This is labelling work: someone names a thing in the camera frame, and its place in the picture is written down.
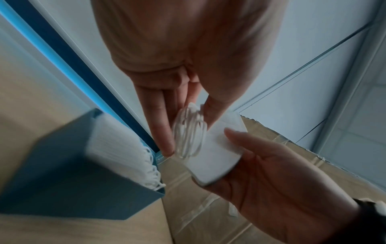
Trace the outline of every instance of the blue box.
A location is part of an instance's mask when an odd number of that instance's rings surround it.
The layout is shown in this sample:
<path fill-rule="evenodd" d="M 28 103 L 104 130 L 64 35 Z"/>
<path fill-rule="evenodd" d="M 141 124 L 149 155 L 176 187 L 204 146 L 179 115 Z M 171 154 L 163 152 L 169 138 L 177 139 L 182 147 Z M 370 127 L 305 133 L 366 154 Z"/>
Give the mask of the blue box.
<path fill-rule="evenodd" d="M 0 195 L 0 213 L 127 219 L 163 197 L 164 189 L 150 190 L 85 157 L 102 113 L 93 109 L 41 138 Z"/>

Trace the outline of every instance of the white elastic loop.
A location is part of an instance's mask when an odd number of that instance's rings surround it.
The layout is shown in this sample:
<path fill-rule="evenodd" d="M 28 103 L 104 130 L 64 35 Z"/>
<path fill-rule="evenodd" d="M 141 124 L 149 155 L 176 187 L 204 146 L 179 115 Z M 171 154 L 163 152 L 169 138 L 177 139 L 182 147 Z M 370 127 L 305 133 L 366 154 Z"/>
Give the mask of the white elastic loop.
<path fill-rule="evenodd" d="M 157 167 L 153 165 L 153 153 L 150 148 L 145 147 L 145 162 L 150 164 L 152 167 L 146 174 L 146 180 L 144 185 L 154 191 L 164 188 L 166 185 L 161 183 L 161 173 L 157 170 Z"/>
<path fill-rule="evenodd" d="M 194 103 L 181 109 L 172 127 L 176 143 L 175 155 L 182 159 L 196 156 L 205 141 L 207 123 Z"/>

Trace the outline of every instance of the cardboard box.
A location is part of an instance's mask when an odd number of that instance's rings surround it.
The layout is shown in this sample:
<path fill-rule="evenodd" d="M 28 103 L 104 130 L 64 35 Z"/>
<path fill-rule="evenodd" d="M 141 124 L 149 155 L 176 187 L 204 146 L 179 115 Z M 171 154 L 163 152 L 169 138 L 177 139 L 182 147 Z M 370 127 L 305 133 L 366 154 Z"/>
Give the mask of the cardboard box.
<path fill-rule="evenodd" d="M 243 121 L 249 133 L 285 144 L 327 173 L 351 197 L 386 202 L 386 193 L 370 183 L 335 167 L 259 122 L 248 118 Z M 175 244 L 280 243 L 240 214 L 229 215 L 229 203 L 195 185 L 184 166 L 173 159 L 166 160 L 159 168 L 167 185 L 163 203 Z"/>

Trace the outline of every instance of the skin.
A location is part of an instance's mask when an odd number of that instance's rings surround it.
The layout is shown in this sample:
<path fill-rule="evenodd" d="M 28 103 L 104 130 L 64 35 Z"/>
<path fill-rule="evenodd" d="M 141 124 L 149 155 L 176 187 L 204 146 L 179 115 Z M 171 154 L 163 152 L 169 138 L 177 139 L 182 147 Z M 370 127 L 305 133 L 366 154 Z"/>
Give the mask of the skin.
<path fill-rule="evenodd" d="M 284 243 L 321 243 L 359 214 L 330 177 L 284 145 L 225 130 L 245 149 L 237 166 L 206 187 L 253 225 Z"/>
<path fill-rule="evenodd" d="M 152 136 L 174 153 L 179 109 L 209 96 L 210 127 L 263 68 L 287 0 L 92 0 L 115 64 L 134 83 Z"/>

